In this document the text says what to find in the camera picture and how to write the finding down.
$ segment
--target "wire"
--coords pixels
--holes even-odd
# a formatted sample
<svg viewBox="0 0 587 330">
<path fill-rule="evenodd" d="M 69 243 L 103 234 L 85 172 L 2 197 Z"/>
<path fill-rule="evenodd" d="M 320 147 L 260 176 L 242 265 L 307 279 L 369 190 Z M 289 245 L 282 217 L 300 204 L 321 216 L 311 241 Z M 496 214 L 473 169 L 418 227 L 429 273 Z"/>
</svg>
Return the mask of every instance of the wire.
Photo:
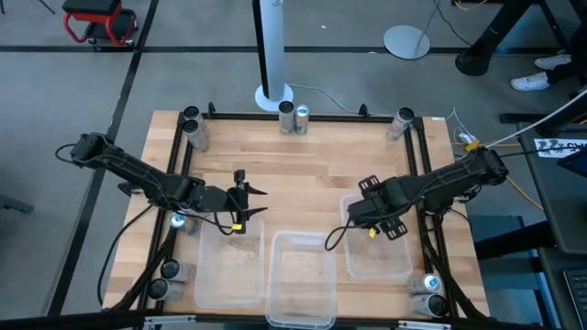
<svg viewBox="0 0 587 330">
<path fill-rule="evenodd" d="M 216 222 L 216 226 L 218 227 L 218 230 L 220 231 L 220 233 L 224 236 L 231 236 L 232 233 L 234 233 L 234 230 L 230 230 L 230 232 L 226 232 L 224 231 L 223 227 L 226 227 L 225 225 L 220 225 L 220 221 L 218 220 L 218 212 L 214 212 L 214 221 Z"/>
<path fill-rule="evenodd" d="M 440 6 L 438 7 L 438 13 L 440 14 L 440 18 L 442 18 L 442 20 L 447 23 L 447 25 L 449 26 L 450 30 L 452 31 L 452 34 L 454 34 L 457 38 L 460 39 L 460 41 L 466 43 L 469 46 L 472 46 L 471 43 L 467 40 L 465 40 L 465 38 L 461 37 L 460 34 L 455 30 L 455 28 L 452 26 L 452 24 L 450 24 L 450 22 L 444 17 L 444 14 L 442 13 L 442 10 L 440 10 Z"/>
<path fill-rule="evenodd" d="M 509 176 L 505 177 L 511 184 L 512 186 L 514 186 L 514 188 L 522 195 L 524 196 L 524 198 L 526 198 L 530 203 L 532 203 L 535 207 L 539 208 L 540 211 L 544 211 L 544 208 L 537 203 L 535 200 L 532 199 L 532 197 L 528 196 L 528 194 L 526 192 L 524 192 L 522 190 L 522 188 L 520 188 L 519 185 L 517 185 L 517 183 L 515 183 Z"/>
<path fill-rule="evenodd" d="M 470 7 L 462 6 L 462 3 L 460 2 L 460 0 L 455 1 L 454 4 L 455 4 L 455 6 L 457 6 L 462 11 L 470 11 L 470 10 L 473 10 L 473 9 L 475 9 L 477 7 L 480 7 L 480 6 L 485 5 L 487 2 L 489 2 L 489 0 L 483 0 L 479 4 L 473 5 L 473 6 L 470 6 Z"/>
<path fill-rule="evenodd" d="M 579 151 L 579 150 L 583 150 L 585 148 L 587 148 L 587 147 L 575 146 L 575 147 L 560 147 L 560 148 L 543 148 L 543 149 L 521 151 L 521 152 L 514 152 L 511 154 L 499 155 L 499 157 L 504 158 L 504 157 L 519 156 L 519 155 L 529 155 L 529 154 L 533 154 L 533 153 L 538 153 L 538 152 L 543 152 L 543 151 L 551 151 L 551 150 L 577 149 L 577 151 Z"/>
<path fill-rule="evenodd" d="M 118 234 L 116 234 L 114 241 L 110 245 L 110 249 L 108 250 L 108 254 L 106 255 L 106 260 L 104 260 L 104 265 L 102 265 L 102 269 L 100 270 L 100 276 L 98 276 L 98 284 L 96 285 L 96 294 L 97 294 L 98 302 L 100 303 L 100 306 L 102 306 L 104 304 L 104 300 L 102 299 L 102 279 L 104 278 L 104 273 L 106 272 L 106 266 L 108 265 L 108 260 L 110 260 L 110 257 L 112 256 L 112 251 L 114 250 L 114 246 L 116 245 L 116 242 L 118 241 L 118 239 L 120 239 L 122 234 L 124 234 L 124 232 L 127 231 L 127 229 L 130 226 L 132 226 L 134 223 L 136 223 L 137 220 L 139 220 L 140 217 L 143 216 L 145 213 L 147 213 L 152 207 L 153 207 L 153 205 L 149 205 L 146 209 L 142 210 L 134 218 L 132 218 L 130 221 L 128 221 L 128 223 L 125 226 L 123 226 L 122 229 L 120 229 Z"/>
<path fill-rule="evenodd" d="M 324 241 L 324 249 L 326 251 L 332 251 L 334 248 L 336 248 L 338 243 L 340 243 L 340 240 L 342 239 L 342 237 L 345 236 L 345 233 L 347 232 L 347 230 L 360 228 L 358 226 L 351 226 L 350 219 L 351 219 L 351 217 L 349 216 L 349 220 L 347 220 L 347 223 L 345 225 L 340 226 L 340 227 L 336 227 L 333 231 L 330 232 L 330 234 L 328 234 L 327 239 Z M 342 233 L 340 233 L 340 235 L 338 236 L 337 240 L 334 242 L 332 247 L 328 247 L 328 241 L 334 235 L 334 233 L 336 233 L 338 230 L 342 230 Z"/>
<path fill-rule="evenodd" d="M 73 164 L 75 165 L 75 163 L 73 163 L 73 161 L 71 160 L 67 160 L 65 158 L 63 158 L 62 156 L 59 155 L 60 151 L 62 151 L 63 149 L 66 149 L 68 147 L 74 147 L 76 145 L 76 143 L 68 143 L 66 145 L 62 145 L 61 147 L 57 148 L 57 150 L 55 150 L 55 158 L 58 160 L 61 160 L 62 162 L 66 162 L 68 164 Z"/>
<path fill-rule="evenodd" d="M 463 219 L 467 220 L 468 223 L 471 223 L 471 221 L 469 220 L 469 217 L 467 217 L 465 214 L 453 209 L 452 207 L 449 208 L 449 211 L 456 213 L 457 215 L 460 215 Z"/>
<path fill-rule="evenodd" d="M 328 94 L 325 90 L 318 88 L 318 87 L 312 87 L 312 86 L 305 86 L 305 85 L 301 85 L 301 84 L 297 84 L 297 83 L 288 83 L 290 86 L 292 87 L 297 87 L 297 88 L 305 88 L 305 89 L 309 89 L 312 91 L 319 91 L 320 93 L 324 94 L 327 98 L 329 98 L 332 102 L 334 102 L 335 105 L 337 105 L 340 109 L 351 113 L 353 115 L 357 115 L 356 112 L 349 110 L 347 107 L 345 107 L 344 105 L 342 105 L 341 102 L 339 102 L 336 98 L 334 98 L 334 96 L 331 96 L 330 94 Z M 376 116 L 395 116 L 395 114 L 378 114 L 378 113 L 374 113 L 372 111 L 369 111 L 370 115 L 376 115 Z"/>
<path fill-rule="evenodd" d="M 587 89 L 584 90 L 584 91 L 582 91 L 579 95 L 575 96 L 575 98 L 573 98 L 572 100 L 568 101 L 565 105 L 563 105 L 562 107 L 560 107 L 559 109 L 557 109 L 552 114 L 545 116 L 544 118 L 538 120 L 536 123 L 534 123 L 534 124 L 532 124 L 532 125 L 530 125 L 530 126 L 528 126 L 526 128 L 520 129 L 519 131 L 515 132 L 514 134 L 511 134 L 511 135 L 509 135 L 507 137 L 504 137 L 502 139 L 499 139 L 497 141 L 494 141 L 494 142 L 490 143 L 488 146 L 486 146 L 486 148 L 491 148 L 491 147 L 493 147 L 493 146 L 495 146 L 497 144 L 500 144 L 500 143 L 502 143 L 502 142 L 504 142 L 504 141 L 506 141 L 506 140 L 508 140 L 510 138 L 515 138 L 515 137 L 519 136 L 520 134 L 526 132 L 527 130 L 532 129 L 532 128 L 534 128 L 534 127 L 536 127 L 536 126 L 544 123 L 545 121 L 549 120 L 554 115 L 556 115 L 557 113 L 559 113 L 562 110 L 566 109 L 569 105 L 572 105 L 573 103 L 575 103 L 575 101 L 577 101 L 579 98 L 583 97 L 585 94 L 587 94 Z"/>
</svg>

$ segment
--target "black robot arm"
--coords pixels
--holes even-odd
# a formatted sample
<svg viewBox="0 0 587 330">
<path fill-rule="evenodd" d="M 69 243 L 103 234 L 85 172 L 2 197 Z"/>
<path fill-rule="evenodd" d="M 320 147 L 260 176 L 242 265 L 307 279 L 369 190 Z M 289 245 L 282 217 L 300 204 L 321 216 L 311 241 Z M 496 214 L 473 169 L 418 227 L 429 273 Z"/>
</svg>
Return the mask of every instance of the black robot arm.
<svg viewBox="0 0 587 330">
<path fill-rule="evenodd" d="M 198 213 L 234 212 L 236 223 L 241 225 L 235 233 L 246 233 L 250 217 L 266 208 L 249 208 L 249 194 L 265 194 L 245 182 L 245 171 L 235 171 L 235 187 L 227 192 L 205 181 L 186 175 L 167 174 L 128 155 L 115 146 L 105 135 L 82 134 L 71 151 L 72 163 L 91 169 L 105 168 L 127 183 L 118 187 L 126 194 L 140 188 L 150 204 L 171 210 L 194 210 Z"/>
<path fill-rule="evenodd" d="M 407 233 L 399 216 L 412 205 L 423 202 L 426 211 L 443 213 L 455 197 L 479 185 L 500 184 L 507 174 L 495 151 L 478 148 L 464 159 L 424 175 L 383 182 L 370 176 L 359 182 L 364 199 L 349 205 L 349 223 L 396 239 Z"/>
</svg>

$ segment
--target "round base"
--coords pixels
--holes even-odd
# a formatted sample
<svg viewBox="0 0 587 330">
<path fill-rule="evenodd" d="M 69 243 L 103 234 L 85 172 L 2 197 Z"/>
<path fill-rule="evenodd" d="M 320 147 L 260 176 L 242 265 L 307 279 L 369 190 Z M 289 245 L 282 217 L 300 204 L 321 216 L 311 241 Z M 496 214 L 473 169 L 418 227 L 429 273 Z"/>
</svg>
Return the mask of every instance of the round base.
<svg viewBox="0 0 587 330">
<path fill-rule="evenodd" d="M 418 45 L 422 31 L 410 26 L 396 26 L 383 35 L 383 45 L 393 55 L 404 60 L 417 60 L 428 54 L 430 39 L 425 34 Z"/>
<path fill-rule="evenodd" d="M 293 101 L 294 100 L 294 91 L 292 91 L 292 87 L 290 87 L 288 84 L 284 85 L 284 91 L 283 91 L 283 98 L 281 100 L 277 100 L 277 101 L 272 101 L 270 99 L 268 99 L 267 97 L 265 97 L 265 94 L 263 94 L 263 85 L 259 86 L 259 88 L 257 88 L 257 91 L 255 91 L 255 102 L 257 102 L 257 105 L 259 106 L 259 108 L 268 111 L 268 112 L 278 112 L 279 111 L 279 104 L 283 101 Z"/>
</svg>

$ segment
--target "wooden table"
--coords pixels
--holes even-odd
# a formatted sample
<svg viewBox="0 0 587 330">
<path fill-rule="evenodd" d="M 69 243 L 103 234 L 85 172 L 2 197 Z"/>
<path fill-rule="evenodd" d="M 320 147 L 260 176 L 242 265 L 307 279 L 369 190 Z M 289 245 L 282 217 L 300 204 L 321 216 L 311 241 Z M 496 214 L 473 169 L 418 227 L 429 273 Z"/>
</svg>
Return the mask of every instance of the wooden table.
<svg viewBox="0 0 587 330">
<path fill-rule="evenodd" d="M 154 112 L 147 135 L 142 159 L 162 171 L 167 166 L 177 115 L 173 111 Z M 245 169 L 247 181 L 268 193 L 250 198 L 251 208 L 269 207 L 258 215 L 265 225 L 265 281 L 269 278 L 271 239 L 276 232 L 328 233 L 340 226 L 341 196 L 359 193 L 359 180 L 372 174 L 382 180 L 409 174 L 404 139 L 388 141 L 385 138 L 388 125 L 385 124 L 314 122 L 306 136 L 287 137 L 279 133 L 275 121 L 223 119 L 207 123 L 212 133 L 211 147 L 204 154 L 194 153 L 190 175 L 204 179 L 206 184 L 227 189 L 234 184 L 233 171 Z M 432 168 L 453 162 L 445 121 L 424 118 L 424 123 Z M 413 135 L 419 173 L 422 173 L 415 132 Z M 180 172 L 185 140 L 184 137 L 176 173 Z M 142 195 L 132 197 L 126 221 L 146 205 Z M 454 208 L 465 213 L 460 204 L 456 203 Z M 106 290 L 105 307 L 119 301 L 144 269 L 156 213 L 155 210 L 148 212 L 121 237 Z M 409 231 L 407 239 L 414 268 L 423 269 L 414 208 L 403 219 Z M 453 277 L 477 308 L 489 314 L 469 224 L 459 215 L 448 213 L 443 227 Z M 198 237 L 178 235 L 174 257 L 196 265 L 198 244 Z M 335 251 L 338 254 L 338 318 L 415 317 L 410 314 L 410 295 L 403 283 L 353 280 L 346 270 L 343 245 Z M 248 310 L 202 309 L 194 302 L 192 280 L 186 285 L 182 299 L 166 302 L 164 311 L 264 315 L 264 302 Z"/>
</svg>

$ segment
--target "clear plastic container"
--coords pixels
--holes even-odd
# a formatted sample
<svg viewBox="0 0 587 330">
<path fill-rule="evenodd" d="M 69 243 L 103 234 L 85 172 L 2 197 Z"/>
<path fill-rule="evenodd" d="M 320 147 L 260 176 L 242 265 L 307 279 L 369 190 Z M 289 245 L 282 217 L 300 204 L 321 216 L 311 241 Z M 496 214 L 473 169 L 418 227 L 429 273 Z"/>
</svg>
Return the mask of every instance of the clear plastic container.
<svg viewBox="0 0 587 330">
<path fill-rule="evenodd" d="M 349 220 L 349 205 L 362 199 L 360 195 L 342 197 L 340 223 L 343 226 Z M 347 273 L 356 280 L 405 283 L 413 269 L 407 243 L 407 236 L 389 240 L 384 234 L 371 238 L 367 230 L 348 230 L 343 237 Z"/>
<path fill-rule="evenodd" d="M 267 322 L 273 326 L 327 330 L 337 318 L 336 253 L 323 233 L 282 231 L 273 237 Z"/>
<path fill-rule="evenodd" d="M 223 214 L 223 225 L 232 221 Z M 263 297 L 263 222 L 250 219 L 247 234 L 224 236 L 204 223 L 200 236 L 195 303 L 203 308 L 254 308 Z"/>
</svg>

